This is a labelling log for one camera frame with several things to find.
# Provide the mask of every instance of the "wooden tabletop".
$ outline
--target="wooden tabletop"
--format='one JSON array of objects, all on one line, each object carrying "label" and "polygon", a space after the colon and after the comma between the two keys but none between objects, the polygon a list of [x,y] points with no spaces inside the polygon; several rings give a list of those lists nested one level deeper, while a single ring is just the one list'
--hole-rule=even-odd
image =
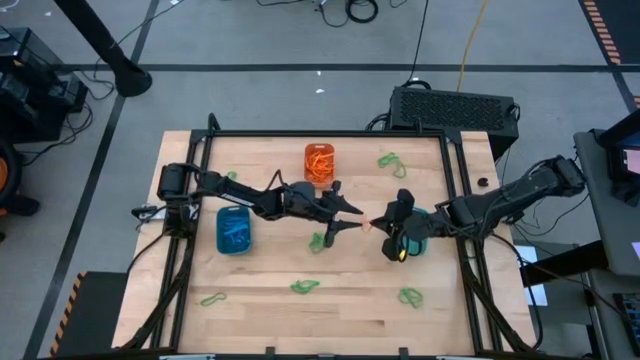
[{"label": "wooden tabletop", "polygon": [[[188,139],[189,132],[165,133],[150,203],[160,203],[155,192],[161,167],[184,162]],[[474,193],[494,189],[498,179],[486,134],[464,133],[463,139]],[[409,189],[416,206],[427,211],[448,199],[437,139],[218,137],[213,141],[209,169],[221,174],[235,171],[237,181],[257,189],[263,189],[277,169],[286,182],[300,181],[304,147],[314,142],[333,144],[341,193],[369,219],[382,215],[400,188]],[[391,167],[378,167],[377,159],[388,152],[396,153],[404,163],[405,178],[392,176]],[[450,154],[459,179],[453,147]],[[481,177],[489,179],[488,188],[477,187]],[[462,193],[459,181],[457,189]],[[473,354],[453,239],[430,239],[424,256],[395,263],[380,251],[383,232],[354,229],[339,233],[331,249],[313,255],[309,242],[324,225],[293,218],[267,222],[252,214],[251,252],[225,256],[216,250],[216,214],[231,205],[218,198],[203,202],[179,351],[248,354],[275,346],[281,354],[393,355],[399,347],[407,347],[412,355]],[[348,214],[342,218],[360,219]],[[136,252],[161,227],[161,222],[143,226]],[[506,227],[497,232],[510,239]],[[155,306],[168,244],[168,238],[158,243],[131,272],[114,346],[126,342]],[[535,335],[515,255],[504,244],[488,240],[485,256],[496,305],[525,342],[533,344]],[[289,289],[304,279],[321,284],[307,295]],[[398,301],[403,287],[423,294],[422,307],[414,309]],[[218,292],[224,292],[227,299],[209,307],[200,305],[202,299]],[[167,311],[162,344],[168,344],[173,312],[173,307]],[[480,305],[478,312],[485,324]],[[483,338],[485,348],[490,348],[486,326]]]}]

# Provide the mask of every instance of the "green rubber band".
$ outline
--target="green rubber band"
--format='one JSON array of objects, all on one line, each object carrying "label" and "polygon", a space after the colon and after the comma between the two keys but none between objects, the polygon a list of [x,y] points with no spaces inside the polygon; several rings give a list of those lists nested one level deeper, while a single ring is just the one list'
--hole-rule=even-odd
[{"label": "green rubber band", "polygon": [[407,169],[404,167],[402,161],[400,161],[400,157],[395,153],[388,153],[387,155],[378,159],[378,167],[385,168],[391,164],[396,164],[396,170],[393,172],[393,176],[398,179],[402,179],[407,176]]},{"label": "green rubber band", "polygon": [[200,305],[210,306],[210,305],[213,305],[216,301],[222,301],[226,299],[227,299],[227,294],[217,293],[213,296],[209,296],[208,298],[202,299],[202,301],[200,301]]},{"label": "green rubber band", "polygon": [[322,250],[324,250],[324,234],[321,232],[314,232],[311,242],[309,243],[309,249],[314,255],[321,253]]},{"label": "green rubber band", "polygon": [[300,295],[305,295],[318,285],[320,285],[320,281],[302,280],[302,281],[296,281],[295,284],[291,284],[291,286],[289,287],[291,288],[291,290],[293,290],[293,292],[298,293]]},{"label": "green rubber band", "polygon": [[409,304],[414,309],[422,306],[422,294],[414,288],[402,288],[398,294],[398,300],[403,304]]}]

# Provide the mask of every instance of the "orange container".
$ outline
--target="orange container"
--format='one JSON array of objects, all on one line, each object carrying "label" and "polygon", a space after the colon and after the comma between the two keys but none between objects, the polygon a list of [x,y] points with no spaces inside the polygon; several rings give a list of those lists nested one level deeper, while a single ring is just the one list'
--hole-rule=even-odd
[{"label": "orange container", "polygon": [[304,178],[318,189],[328,189],[336,178],[335,149],[331,144],[309,144],[304,149]]}]

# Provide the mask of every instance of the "gray floor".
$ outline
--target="gray floor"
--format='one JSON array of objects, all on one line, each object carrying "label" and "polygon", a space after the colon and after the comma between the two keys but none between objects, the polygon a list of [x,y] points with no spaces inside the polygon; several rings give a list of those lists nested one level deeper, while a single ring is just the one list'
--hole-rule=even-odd
[{"label": "gray floor", "polygon": [[[0,0],[0,7],[13,1]],[[381,2],[368,25],[326,26],[310,2],[263,8],[249,0],[185,0],[152,23],[142,64],[408,64],[413,59],[423,2],[399,9]],[[93,0],[120,38],[143,21],[151,0]],[[341,1],[330,1],[329,21],[343,19]],[[421,64],[458,64],[481,0],[431,0],[420,51]],[[159,2],[158,11],[170,6]],[[48,0],[23,0],[6,13],[6,27],[28,26],[65,62],[91,64],[97,55]],[[126,40],[133,50],[138,33]],[[575,0],[493,0],[469,56],[470,64],[604,65],[588,22]],[[109,74],[99,76],[108,78]],[[153,87],[127,99],[102,169],[67,278],[42,344],[48,354],[75,275],[86,270],[124,271],[132,258],[136,222],[162,133],[204,127],[215,112],[225,129],[362,129],[386,110],[397,71],[154,72]],[[456,72],[416,73],[436,89],[454,90]],[[640,95],[640,76],[625,74]],[[92,86],[97,93],[104,88]],[[479,73],[465,76],[464,91],[513,96],[522,106],[520,139],[511,149],[505,181],[530,164],[556,154],[573,156],[572,134],[606,128],[628,113],[610,73]],[[32,218],[5,217],[0,228],[0,358],[24,354],[71,221],[85,188],[115,95],[90,101],[94,125],[71,146],[26,168],[24,191],[42,202]],[[29,145],[39,148],[40,144]],[[501,162],[498,165],[502,174]],[[543,228],[580,199],[547,200],[538,209]],[[586,243],[598,234],[589,204],[566,216],[540,240]],[[581,355],[583,331],[548,326],[543,348]]]}]

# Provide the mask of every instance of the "blue container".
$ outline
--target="blue container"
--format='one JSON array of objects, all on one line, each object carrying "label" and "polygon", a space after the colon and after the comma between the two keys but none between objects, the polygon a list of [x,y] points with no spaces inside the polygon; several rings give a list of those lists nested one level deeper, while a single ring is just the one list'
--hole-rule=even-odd
[{"label": "blue container", "polygon": [[218,211],[216,244],[225,255],[243,255],[251,250],[249,209],[244,206],[224,207]]},{"label": "blue container", "polygon": [[[420,209],[417,207],[413,208],[413,211],[417,211],[419,213],[423,213],[423,214],[427,214],[427,211],[424,209]],[[407,249],[407,252],[409,253],[409,255],[411,256],[419,256],[419,255],[424,255],[424,252],[427,251],[427,240],[428,239],[422,239],[420,241],[415,241],[415,240],[410,240],[408,237],[403,236],[402,237],[402,245],[404,246],[405,249]]]}]

